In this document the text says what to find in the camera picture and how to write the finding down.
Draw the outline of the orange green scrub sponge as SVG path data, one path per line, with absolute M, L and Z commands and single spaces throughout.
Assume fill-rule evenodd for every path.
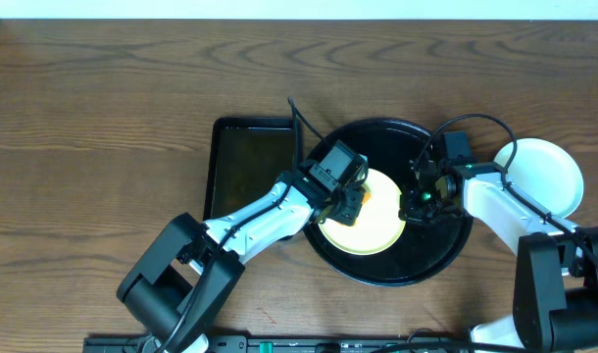
M 369 191 L 365 191 L 363 194 L 362 204 L 366 204 L 372 198 L 372 194 Z

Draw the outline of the yellow plate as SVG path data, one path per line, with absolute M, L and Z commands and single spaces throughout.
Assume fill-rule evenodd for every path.
M 372 255 L 390 247 L 404 230 L 399 218 L 402 191 L 386 174 L 370 169 L 363 187 L 372 198 L 362 204 L 353 226 L 327 219 L 319 225 L 324 238 L 335 248 L 353 255 Z

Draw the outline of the pale green plate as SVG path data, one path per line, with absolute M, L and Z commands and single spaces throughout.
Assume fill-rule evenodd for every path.
M 507 174 L 517 186 L 553 215 L 567 218 L 579 206 L 584 180 L 574 158 L 558 145 L 522 138 Z

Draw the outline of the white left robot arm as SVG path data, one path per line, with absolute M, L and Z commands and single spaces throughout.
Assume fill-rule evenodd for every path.
M 343 216 L 353 223 L 369 168 L 347 162 L 305 161 L 282 173 L 261 198 L 202 223 L 172 219 L 125 276 L 118 299 L 159 343 L 161 352 L 203 352 L 205 332 L 248 261 L 305 226 Z

